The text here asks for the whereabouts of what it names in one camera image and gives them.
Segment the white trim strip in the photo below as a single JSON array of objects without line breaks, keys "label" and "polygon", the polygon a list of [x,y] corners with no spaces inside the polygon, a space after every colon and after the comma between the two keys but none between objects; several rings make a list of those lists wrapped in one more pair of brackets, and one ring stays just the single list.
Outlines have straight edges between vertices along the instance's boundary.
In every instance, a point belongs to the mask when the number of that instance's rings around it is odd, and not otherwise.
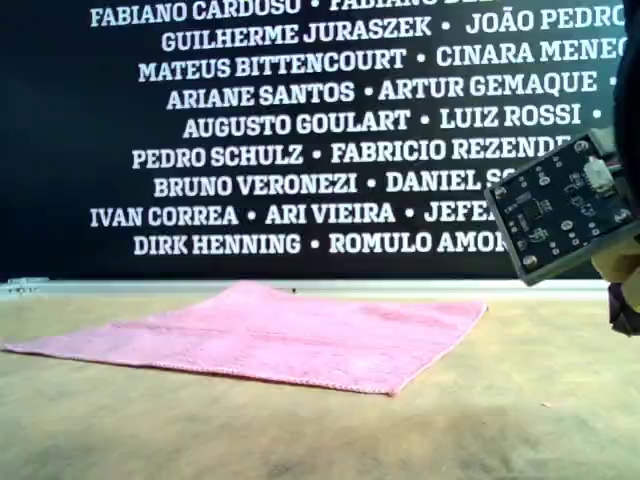
[{"label": "white trim strip", "polygon": [[[45,281],[30,282],[36,295],[216,294],[232,281]],[[273,280],[261,281],[300,295],[334,298],[546,298],[606,299],[602,280],[549,280],[527,287],[519,280]],[[14,298],[10,284],[0,299]]]}]

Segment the circuit board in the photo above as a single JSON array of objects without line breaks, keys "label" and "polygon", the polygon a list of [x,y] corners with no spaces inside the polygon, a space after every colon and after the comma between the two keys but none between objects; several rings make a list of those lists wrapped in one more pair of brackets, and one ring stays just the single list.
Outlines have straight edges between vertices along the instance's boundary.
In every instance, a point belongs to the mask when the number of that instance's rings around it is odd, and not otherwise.
[{"label": "circuit board", "polygon": [[615,150],[592,131],[485,191],[519,277],[534,285],[640,230]]}]

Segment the black banner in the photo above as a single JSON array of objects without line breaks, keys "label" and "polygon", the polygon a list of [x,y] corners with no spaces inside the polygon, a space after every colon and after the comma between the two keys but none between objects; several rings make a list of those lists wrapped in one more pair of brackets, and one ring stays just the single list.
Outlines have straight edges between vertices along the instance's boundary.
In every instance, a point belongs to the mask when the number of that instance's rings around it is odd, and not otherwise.
[{"label": "black banner", "polygon": [[482,190],[609,124],[618,3],[11,2],[1,274],[513,278]]}]

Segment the floor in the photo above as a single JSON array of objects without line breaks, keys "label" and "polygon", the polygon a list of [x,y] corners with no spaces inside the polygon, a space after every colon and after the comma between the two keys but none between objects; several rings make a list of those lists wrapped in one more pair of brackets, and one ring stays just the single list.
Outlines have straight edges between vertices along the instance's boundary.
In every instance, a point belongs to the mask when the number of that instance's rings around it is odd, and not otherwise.
[{"label": "floor", "polygon": [[[0,302],[0,341],[202,296]],[[490,303],[391,399],[0,354],[0,478],[640,478],[640,340],[601,301]]]}]

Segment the pink towel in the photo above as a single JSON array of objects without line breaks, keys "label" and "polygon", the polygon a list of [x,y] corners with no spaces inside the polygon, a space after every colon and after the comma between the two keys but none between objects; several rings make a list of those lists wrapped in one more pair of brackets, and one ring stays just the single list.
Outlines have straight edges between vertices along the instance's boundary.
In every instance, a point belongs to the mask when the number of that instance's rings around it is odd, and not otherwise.
[{"label": "pink towel", "polygon": [[304,298],[240,282],[183,310],[4,350],[394,395],[485,311],[477,302]]}]

